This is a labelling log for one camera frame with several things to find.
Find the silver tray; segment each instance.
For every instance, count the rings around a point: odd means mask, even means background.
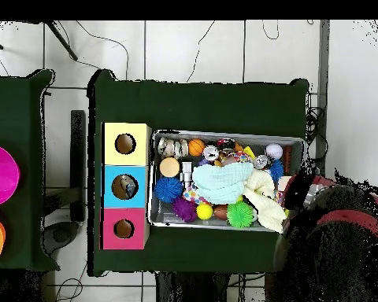
[[[208,220],[196,219],[193,223],[185,223],[181,218],[175,215],[172,211],[172,204],[167,204],[158,200],[154,193],[154,187],[161,177],[158,166],[162,160],[158,153],[158,143],[161,137],[177,139],[193,139],[200,138],[207,145],[209,142],[215,142],[219,138],[232,138],[236,140],[242,147],[249,146],[254,154],[257,156],[263,154],[265,147],[270,143],[277,143],[282,146],[292,146],[291,152],[291,166],[290,175],[295,175],[302,164],[303,159],[306,158],[306,142],[301,138],[291,137],[273,137],[264,135],[252,134],[228,134],[228,133],[213,133],[213,132],[193,132],[193,131],[171,131],[171,130],[157,130],[153,133],[151,138],[151,166],[150,166],[150,188],[149,200],[147,205],[148,219],[157,227],[183,227],[183,228],[207,228],[219,230],[248,230],[248,231],[271,231],[261,226],[258,221],[254,222],[249,227],[235,228],[227,221],[223,221],[212,216]],[[197,166],[197,163],[203,157],[183,157],[180,162],[190,161],[192,166]]]

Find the yellow box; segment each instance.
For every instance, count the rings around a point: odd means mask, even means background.
[[[104,123],[105,164],[146,166],[151,128],[144,123]]]

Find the green table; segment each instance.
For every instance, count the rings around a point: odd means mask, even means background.
[[[0,146],[20,167],[16,192],[0,205],[0,221],[6,229],[0,268],[57,269],[41,247],[44,155],[40,106],[53,76],[51,70],[39,70],[26,78],[0,77]]]
[[[146,123],[176,129],[304,138],[304,79],[292,84],[116,81],[108,70],[90,80],[88,130],[88,271],[271,271],[278,234],[235,230],[150,228],[143,251],[101,250],[101,123]]]

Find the pink bowl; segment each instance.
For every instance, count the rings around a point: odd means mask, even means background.
[[[0,147],[0,204],[7,201],[17,188],[20,169],[9,153]]]

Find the shape sorter box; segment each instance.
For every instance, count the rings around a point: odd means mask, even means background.
[[[104,164],[119,166],[146,166],[150,154],[151,128],[144,123],[104,123]],[[120,153],[119,138],[132,140],[132,151]]]
[[[115,225],[122,219],[133,225],[128,238],[115,234]],[[150,224],[146,220],[145,208],[104,208],[102,224],[102,248],[120,250],[143,250],[150,234]]]
[[[113,180],[128,175],[135,182],[137,191],[129,199],[119,199],[113,194]],[[105,166],[104,208],[146,208],[148,193],[147,166]]]

